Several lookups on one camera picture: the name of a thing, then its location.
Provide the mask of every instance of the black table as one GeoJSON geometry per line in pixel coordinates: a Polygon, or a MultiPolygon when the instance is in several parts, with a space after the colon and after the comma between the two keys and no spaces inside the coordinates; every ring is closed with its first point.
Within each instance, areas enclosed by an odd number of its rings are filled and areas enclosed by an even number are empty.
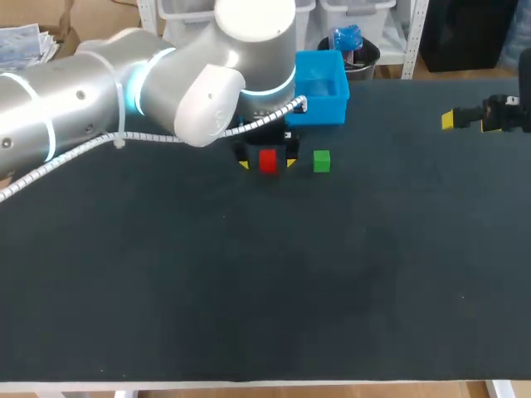
{"type": "Polygon", "coordinates": [[[531,136],[441,131],[497,93],[356,83],[278,177],[227,142],[60,168],[0,206],[0,381],[531,378],[531,136]]]}

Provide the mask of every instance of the cardboard box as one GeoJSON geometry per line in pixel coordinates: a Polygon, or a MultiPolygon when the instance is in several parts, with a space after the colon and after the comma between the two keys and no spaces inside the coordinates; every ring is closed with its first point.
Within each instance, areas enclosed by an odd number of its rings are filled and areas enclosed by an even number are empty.
{"type": "MultiPolygon", "coordinates": [[[[71,56],[80,44],[80,37],[71,25],[74,0],[0,0],[0,27],[17,27],[38,23],[41,32],[50,32],[60,44],[53,59],[71,56]]],[[[11,178],[0,180],[0,189],[11,178]]]]}

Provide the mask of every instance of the blue container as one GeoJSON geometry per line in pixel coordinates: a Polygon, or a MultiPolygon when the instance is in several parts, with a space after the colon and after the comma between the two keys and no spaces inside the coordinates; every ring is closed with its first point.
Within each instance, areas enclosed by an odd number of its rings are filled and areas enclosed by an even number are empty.
{"type": "Polygon", "coordinates": [[[344,124],[350,89],[340,51],[300,51],[295,58],[295,96],[308,99],[305,114],[288,114],[289,126],[344,124]]]}

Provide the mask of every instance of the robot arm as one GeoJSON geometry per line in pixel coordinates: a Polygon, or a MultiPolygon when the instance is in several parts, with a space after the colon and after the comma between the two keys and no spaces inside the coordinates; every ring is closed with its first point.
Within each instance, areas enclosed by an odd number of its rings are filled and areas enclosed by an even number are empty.
{"type": "Polygon", "coordinates": [[[91,51],[1,74],[0,177],[107,131],[123,136],[134,113],[175,141],[208,145],[235,112],[255,120],[293,99],[295,48],[295,0],[217,0],[215,22],[184,48],[129,29],[91,51]]]}

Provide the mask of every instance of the white shelf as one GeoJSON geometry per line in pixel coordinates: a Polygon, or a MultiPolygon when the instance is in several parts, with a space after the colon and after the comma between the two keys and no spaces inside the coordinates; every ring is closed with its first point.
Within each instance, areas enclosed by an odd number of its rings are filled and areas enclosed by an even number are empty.
{"type": "MultiPolygon", "coordinates": [[[[137,3],[144,29],[156,33],[155,0],[137,0],[137,3]]],[[[397,0],[397,9],[391,10],[386,20],[383,38],[378,46],[381,52],[378,65],[404,65],[403,79],[413,77],[428,3],[429,0],[397,0]],[[409,27],[407,38],[402,30],[402,24],[409,27]]],[[[318,24],[313,21],[312,14],[315,12],[310,14],[306,48],[316,48],[323,37],[318,24]]]]}
{"type": "Polygon", "coordinates": [[[378,48],[380,49],[378,65],[402,65],[406,59],[407,40],[394,10],[391,10],[387,17],[378,48]]]}

